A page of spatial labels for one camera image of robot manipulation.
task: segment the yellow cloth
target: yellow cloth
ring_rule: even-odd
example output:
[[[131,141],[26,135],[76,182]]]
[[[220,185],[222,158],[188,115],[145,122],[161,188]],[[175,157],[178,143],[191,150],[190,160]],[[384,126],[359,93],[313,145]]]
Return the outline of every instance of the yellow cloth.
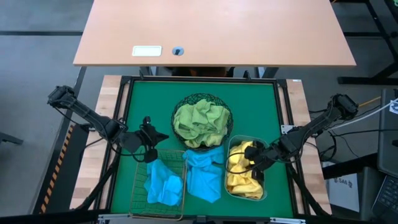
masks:
[[[229,154],[244,152],[246,147],[252,146],[252,141],[243,141],[240,145],[229,150]],[[233,155],[228,159],[228,170],[231,172],[242,172],[250,164],[244,154]],[[240,195],[247,198],[260,199],[263,195],[263,189],[258,181],[251,178],[251,170],[243,174],[227,173],[227,189],[231,194]]]

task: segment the wooden board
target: wooden board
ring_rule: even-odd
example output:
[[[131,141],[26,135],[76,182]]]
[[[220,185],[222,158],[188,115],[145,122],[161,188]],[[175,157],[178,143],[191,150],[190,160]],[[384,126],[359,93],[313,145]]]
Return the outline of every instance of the wooden board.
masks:
[[[106,75],[104,77],[103,85],[99,93],[99,98],[96,106],[96,112],[101,115],[113,116],[116,98],[118,97],[119,85],[121,76]],[[310,121],[310,115],[308,113],[307,102],[305,100],[303,85],[300,80],[287,80],[287,86],[289,91],[290,105],[292,107],[292,114],[295,125],[304,125]],[[127,86],[124,88],[124,94],[122,99],[121,111],[123,111],[126,103]],[[285,108],[285,100],[282,93],[282,89],[279,89],[280,101],[282,105],[282,115],[284,122],[287,123],[287,112]],[[90,133],[88,136],[87,143],[95,141],[99,138],[98,134]],[[70,208],[79,206],[84,198],[93,190],[96,183],[99,181],[101,166],[104,160],[106,143],[100,141],[97,144],[88,147],[83,155],[81,162],[80,171],[78,174],[75,191],[73,193],[72,202]],[[308,187],[315,200],[322,206],[322,208],[331,213],[328,194],[326,192],[326,186],[323,181],[322,167],[320,165],[318,152],[313,146],[308,144],[304,145],[304,152],[302,156],[302,167],[305,178],[306,186]],[[104,208],[106,201],[106,193],[108,186],[103,191],[103,198],[101,201],[101,208]],[[303,205],[301,195],[297,186],[296,199],[298,202],[298,210],[303,213]]]
[[[162,54],[133,57],[137,45]],[[73,63],[355,65],[329,0],[95,0]]]

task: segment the metal wire basket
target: metal wire basket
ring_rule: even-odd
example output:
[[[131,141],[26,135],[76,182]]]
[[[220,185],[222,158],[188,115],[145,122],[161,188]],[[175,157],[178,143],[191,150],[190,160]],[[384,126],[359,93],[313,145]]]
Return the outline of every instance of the metal wire basket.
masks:
[[[171,171],[181,177],[183,181],[182,201],[179,206],[168,206],[162,203],[148,203],[148,192],[144,183],[148,178],[147,164],[137,163],[129,214],[132,217],[153,218],[163,220],[181,220],[183,216],[185,186],[187,176],[187,161],[182,158],[183,151],[157,150],[160,159]]]
[[[180,140],[180,142],[181,142],[185,147],[187,147],[188,149],[192,149],[192,150],[194,150],[194,151],[206,152],[206,151],[209,151],[210,149],[214,149],[214,148],[216,148],[216,147],[218,147],[218,146],[220,146],[220,145],[208,147],[208,146],[202,144],[202,145],[199,146],[198,148],[191,148],[191,147],[188,147],[188,146],[185,144],[186,139],[184,139],[183,137],[181,137],[181,136],[175,131],[175,129],[174,129],[174,115],[176,114],[177,110],[178,110],[181,106],[186,105],[186,104],[195,105],[196,103],[198,103],[198,102],[201,101],[202,99],[205,99],[207,102],[210,102],[210,101],[211,101],[211,102],[214,102],[214,104],[215,104],[216,106],[223,106],[225,109],[227,109],[227,110],[229,111],[229,117],[228,117],[228,120],[227,120],[227,123],[226,123],[227,133],[226,133],[226,135],[223,137],[223,139],[221,140],[221,144],[220,144],[220,145],[222,145],[222,144],[225,142],[225,140],[227,140],[227,139],[229,138],[229,135],[230,135],[231,132],[232,132],[232,128],[233,128],[233,126],[234,126],[234,120],[233,120],[233,117],[232,117],[231,109],[228,107],[228,105],[227,105],[226,103],[224,103],[224,101],[223,101],[222,99],[218,98],[217,96],[213,96],[213,95],[211,95],[211,94],[207,94],[207,93],[196,93],[196,94],[192,94],[192,95],[189,95],[189,96],[185,97],[183,100],[181,100],[179,103],[177,103],[177,105],[175,106],[175,108],[174,108],[174,110],[173,110],[173,113],[172,113],[172,129],[173,129],[174,135],[178,138],[178,140]]]

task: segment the white cable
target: white cable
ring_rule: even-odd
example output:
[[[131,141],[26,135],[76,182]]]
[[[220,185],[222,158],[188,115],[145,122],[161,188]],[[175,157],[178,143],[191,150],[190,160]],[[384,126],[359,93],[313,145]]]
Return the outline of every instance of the white cable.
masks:
[[[380,111],[383,110],[384,108],[390,106],[390,104],[396,103],[397,101],[398,101],[398,98],[396,98],[395,100],[393,100],[393,101],[391,101],[390,103],[386,104],[385,106],[383,106],[382,108],[378,109],[377,111],[375,111],[375,112],[373,112],[373,113],[370,113],[370,114],[366,115],[365,117],[362,117],[362,118],[356,119],[356,120],[354,120],[354,121],[351,121],[351,122],[349,122],[349,123],[345,123],[345,124],[336,126],[336,127],[334,127],[334,128],[328,129],[328,131],[332,131],[332,130],[334,130],[334,129],[341,128],[341,127],[343,127],[343,126],[346,126],[346,125],[349,125],[349,124],[353,124],[353,123],[355,123],[355,122],[357,122],[357,121],[361,121],[361,120],[363,120],[363,119],[365,119],[365,118],[368,118],[368,117],[370,117],[370,116],[372,116],[372,115],[374,115],[374,114],[380,112]]]

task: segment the concrete floor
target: concrete floor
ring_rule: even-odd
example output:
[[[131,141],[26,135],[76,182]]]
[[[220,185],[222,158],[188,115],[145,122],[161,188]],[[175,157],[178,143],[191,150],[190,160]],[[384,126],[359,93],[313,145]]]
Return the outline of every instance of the concrete floor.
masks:
[[[0,1],[0,30],[83,30],[92,2]],[[386,29],[397,30],[384,2],[372,3]],[[333,8],[344,31],[376,31],[364,5],[335,3]],[[47,95],[56,85],[73,86],[78,68],[72,62],[79,40],[0,36],[0,131],[24,140],[21,146],[0,145],[0,216],[30,213],[61,121],[61,116],[46,105]],[[335,93],[346,93],[359,103],[379,96],[383,86],[339,85],[336,77],[374,75],[392,62],[387,45],[378,38],[347,40],[357,67],[281,68],[276,78],[302,79],[310,110],[323,109]],[[88,68],[79,99],[94,108],[104,75],[137,75],[137,71],[136,67]],[[241,76],[243,71],[239,69],[236,75]],[[373,116],[337,133],[378,128],[378,119],[378,115]],[[377,133],[350,135],[348,142],[360,156],[377,151]],[[331,145],[331,138],[324,134],[317,143],[324,150]],[[338,140],[335,159],[353,158],[344,142]]]

